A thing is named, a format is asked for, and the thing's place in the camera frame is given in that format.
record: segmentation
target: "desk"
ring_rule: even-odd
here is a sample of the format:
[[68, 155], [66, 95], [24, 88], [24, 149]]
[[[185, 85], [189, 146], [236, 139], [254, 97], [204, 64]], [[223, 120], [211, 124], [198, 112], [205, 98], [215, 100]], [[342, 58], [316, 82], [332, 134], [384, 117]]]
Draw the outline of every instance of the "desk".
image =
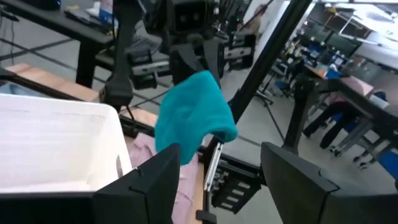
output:
[[341, 95], [363, 115], [362, 121], [352, 133], [335, 147], [335, 156], [341, 156], [367, 131], [374, 129], [380, 138], [387, 139], [393, 147], [398, 147], [398, 106], [390, 105], [380, 108], [369, 101], [367, 96], [359, 94], [341, 79], [328, 80], [328, 85], [340, 91]]
[[[307, 69], [307, 72], [310, 72], [312, 75], [317, 76], [318, 78], [321, 78], [323, 80], [326, 80], [327, 77], [322, 75], [321, 73], [319, 73], [315, 68], [309, 66], [309, 65], [305, 65], [305, 68]], [[340, 78], [340, 80], [342, 82], [345, 83], [349, 83], [350, 80], [354, 80], [355, 82], [359, 83], [359, 85], [361, 85], [362, 87], [362, 94], [364, 96], [369, 97], [374, 89], [374, 87], [372, 85], [369, 85], [368, 83], [354, 77], [354, 76], [350, 76], [350, 77], [345, 77], [345, 78]], [[325, 93], [322, 94], [319, 99], [318, 99], [318, 103], [316, 103], [312, 109], [310, 109], [310, 111], [308, 112], [308, 117], [311, 117], [316, 111], [317, 109], [319, 109], [319, 107], [321, 107], [322, 103], [330, 96], [330, 93]]]
[[[63, 11], [44, 11], [20, 0], [0, 0], [11, 12], [34, 23], [80, 41], [76, 83], [91, 88], [95, 71], [95, 55], [112, 44], [113, 38], [65, 17]], [[93, 6], [93, 1], [65, 0], [81, 8]]]
[[[74, 96], [75, 98], [81, 99], [83, 101], [98, 101], [97, 91], [77, 85], [76, 83], [72, 83], [41, 69], [31, 67], [30, 65], [18, 64], [8, 67], [7, 70], [14, 72], [18, 76], [26, 78], [32, 82], [57, 89], [65, 94]], [[133, 110], [132, 113], [134, 114], [136, 120], [146, 124], [154, 125], [157, 119], [156, 115], [141, 109]], [[125, 136], [125, 140], [133, 141], [133, 139], [128, 136]], [[203, 186], [205, 179], [204, 171], [203, 164], [200, 164], [198, 168], [195, 198], [190, 212], [189, 224], [201, 224], [201, 221], [196, 219], [196, 211], [203, 209]]]

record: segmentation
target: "wooden table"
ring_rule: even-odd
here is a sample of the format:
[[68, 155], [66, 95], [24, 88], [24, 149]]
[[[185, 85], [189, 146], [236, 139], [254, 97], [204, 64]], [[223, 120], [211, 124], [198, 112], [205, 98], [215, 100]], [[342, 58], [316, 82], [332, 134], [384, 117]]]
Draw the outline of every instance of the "wooden table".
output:
[[[314, 75], [320, 77], [321, 79], [324, 79], [324, 80], [327, 79], [326, 74], [321, 74], [318, 70], [316, 70], [316, 69], [313, 68], [312, 66], [305, 64], [305, 67], [306, 67], [310, 72], [312, 72]], [[365, 95], [365, 96], [370, 96], [370, 93], [373, 91], [373, 88], [374, 88], [374, 87], [373, 87], [372, 85], [370, 85], [370, 84], [368, 84], [368, 83], [366, 83], [366, 82], [364, 82], [364, 81], [362, 81], [362, 80], [360, 80], [360, 79], [358, 79], [358, 78], [356, 78], [356, 77], [354, 77], [354, 76], [341, 78], [341, 80], [343, 80], [343, 81], [344, 81], [344, 80], [347, 80], [347, 79], [354, 79], [354, 80], [356, 80], [356, 81], [362, 86], [363, 95]]]
[[[43, 71], [39, 68], [35, 68], [27, 64], [18, 64], [8, 67], [6, 69], [16, 73], [18, 76], [22, 78], [56, 89], [58, 91], [61, 91], [75, 98], [81, 99], [83, 101], [98, 102], [97, 91], [70, 82], [64, 78], [60, 78], [56, 75]], [[150, 126], [155, 126], [157, 115], [142, 109], [134, 109], [132, 110], [132, 113], [137, 121], [142, 122], [144, 124], [148, 124]], [[125, 136], [124, 138], [126, 142], [133, 141], [133, 139], [128, 136]], [[203, 210], [204, 179], [205, 179], [204, 166], [203, 164], [199, 164], [199, 169], [197, 174], [197, 185], [195, 189], [195, 198], [193, 202], [193, 207], [190, 212], [189, 224], [201, 224], [201, 221], [196, 219], [196, 211]]]

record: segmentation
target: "camera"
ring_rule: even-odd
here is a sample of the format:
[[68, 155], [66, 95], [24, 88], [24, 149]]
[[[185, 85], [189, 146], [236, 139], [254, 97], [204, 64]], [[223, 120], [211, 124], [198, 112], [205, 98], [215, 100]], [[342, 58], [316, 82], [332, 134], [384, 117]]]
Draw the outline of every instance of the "camera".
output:
[[164, 54], [169, 54], [173, 45], [196, 45], [214, 37], [214, 0], [157, 0], [146, 8], [150, 9], [143, 20], [146, 31], [162, 38], [160, 51]]

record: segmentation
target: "blue chair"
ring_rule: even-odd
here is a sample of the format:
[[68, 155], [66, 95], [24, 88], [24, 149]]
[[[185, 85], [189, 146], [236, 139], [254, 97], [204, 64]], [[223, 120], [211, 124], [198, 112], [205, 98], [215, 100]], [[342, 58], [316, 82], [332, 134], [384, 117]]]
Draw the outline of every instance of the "blue chair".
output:
[[396, 180], [398, 179], [398, 155], [392, 151], [386, 152], [379, 158], [379, 163]]

